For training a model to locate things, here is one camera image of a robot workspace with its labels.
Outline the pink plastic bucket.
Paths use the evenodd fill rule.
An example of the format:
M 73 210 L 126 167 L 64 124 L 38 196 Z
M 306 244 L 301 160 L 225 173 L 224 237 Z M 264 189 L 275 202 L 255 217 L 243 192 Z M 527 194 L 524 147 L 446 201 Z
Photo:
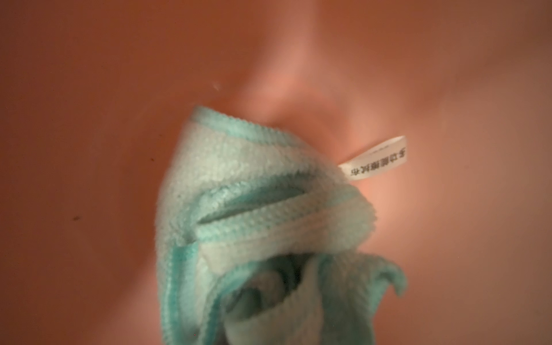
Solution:
M 378 344 L 551 343 L 550 1 L 3 1 L 1 343 L 159 344 L 158 187 L 191 108 L 358 182 L 408 275 Z

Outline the light green microfiber cloth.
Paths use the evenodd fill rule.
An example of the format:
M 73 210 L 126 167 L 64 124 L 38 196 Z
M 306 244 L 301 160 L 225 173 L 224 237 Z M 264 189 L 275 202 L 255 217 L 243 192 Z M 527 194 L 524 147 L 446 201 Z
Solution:
M 290 133 L 193 111 L 160 190 L 165 344 L 373 344 L 402 270 L 359 246 L 375 210 Z

